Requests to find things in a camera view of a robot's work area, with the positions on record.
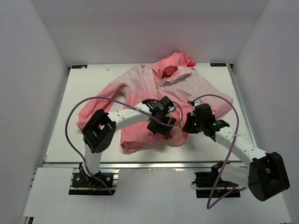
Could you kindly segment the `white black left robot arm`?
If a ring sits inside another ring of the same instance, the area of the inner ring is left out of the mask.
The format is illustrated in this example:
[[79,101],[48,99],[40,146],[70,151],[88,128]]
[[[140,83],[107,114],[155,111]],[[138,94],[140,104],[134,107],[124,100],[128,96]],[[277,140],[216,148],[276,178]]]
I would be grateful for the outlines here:
[[80,172],[83,174],[83,181],[88,186],[98,183],[101,155],[110,146],[115,132],[148,121],[148,130],[168,139],[175,126],[176,119],[171,117],[175,111],[176,107],[168,97],[159,101],[147,99],[120,111],[97,110],[82,130],[85,155]]

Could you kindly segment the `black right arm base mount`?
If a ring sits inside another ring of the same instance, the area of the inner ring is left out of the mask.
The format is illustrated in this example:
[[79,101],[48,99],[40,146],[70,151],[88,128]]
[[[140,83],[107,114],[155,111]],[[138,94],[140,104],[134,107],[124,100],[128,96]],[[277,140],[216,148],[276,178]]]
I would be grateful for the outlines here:
[[[191,185],[196,189],[197,198],[209,198],[211,189],[214,185],[214,182],[219,174],[219,171],[223,165],[223,162],[220,161],[217,164],[211,167],[209,172],[196,172],[195,180],[191,182]],[[229,192],[235,186],[232,182],[227,182],[219,179],[216,189],[212,195],[212,198],[220,198],[227,192]]]

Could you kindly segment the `pink hooded zip jacket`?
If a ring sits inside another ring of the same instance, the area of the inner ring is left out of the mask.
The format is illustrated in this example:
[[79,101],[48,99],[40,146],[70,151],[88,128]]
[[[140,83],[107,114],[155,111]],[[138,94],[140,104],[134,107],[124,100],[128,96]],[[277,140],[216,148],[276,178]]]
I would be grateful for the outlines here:
[[[172,128],[168,144],[174,147],[182,145],[188,138],[188,134],[182,131],[186,123],[187,113],[192,111],[190,102],[195,98],[214,94],[228,100],[231,104],[233,98],[222,93],[210,84],[201,74],[193,68],[196,62],[189,55],[178,52],[170,57],[156,62],[151,67],[136,65],[126,71],[117,79],[109,83],[98,96],[113,98],[117,92],[125,96],[125,103],[135,106],[142,100],[159,100],[167,96],[170,100],[179,103],[183,110],[183,121]],[[231,106],[223,99],[207,96],[200,99],[202,103],[209,104],[216,118],[225,115],[231,110]],[[98,109],[108,112],[112,102],[104,99],[92,99],[78,114],[77,126],[84,128],[88,120]],[[140,122],[121,129],[121,148],[124,152],[135,152],[144,144],[154,144],[166,140],[160,134],[153,134],[147,129],[149,122]]]

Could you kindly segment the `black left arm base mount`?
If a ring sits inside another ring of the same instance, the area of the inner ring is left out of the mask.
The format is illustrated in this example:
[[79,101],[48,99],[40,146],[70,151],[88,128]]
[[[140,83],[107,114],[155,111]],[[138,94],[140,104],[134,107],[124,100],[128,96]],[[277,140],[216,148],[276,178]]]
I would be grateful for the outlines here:
[[78,171],[74,172],[71,178],[69,195],[81,195],[81,196],[112,196],[116,191],[117,177],[114,173],[101,172],[98,175],[98,179],[101,179],[109,190],[104,186],[101,181],[94,178],[88,182],[84,176]]

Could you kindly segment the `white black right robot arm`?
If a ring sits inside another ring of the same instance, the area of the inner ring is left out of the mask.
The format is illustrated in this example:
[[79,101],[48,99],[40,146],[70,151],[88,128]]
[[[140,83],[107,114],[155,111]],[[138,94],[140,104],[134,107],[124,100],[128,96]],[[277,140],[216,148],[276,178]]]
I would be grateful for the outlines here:
[[223,186],[226,182],[237,184],[249,188],[253,196],[262,202],[290,188],[280,154],[268,153],[237,136],[227,122],[216,120],[208,104],[196,102],[193,105],[183,130],[189,134],[202,132],[214,142],[231,149],[245,165],[242,168],[220,161],[211,167],[209,173],[197,175],[194,184],[198,187]]

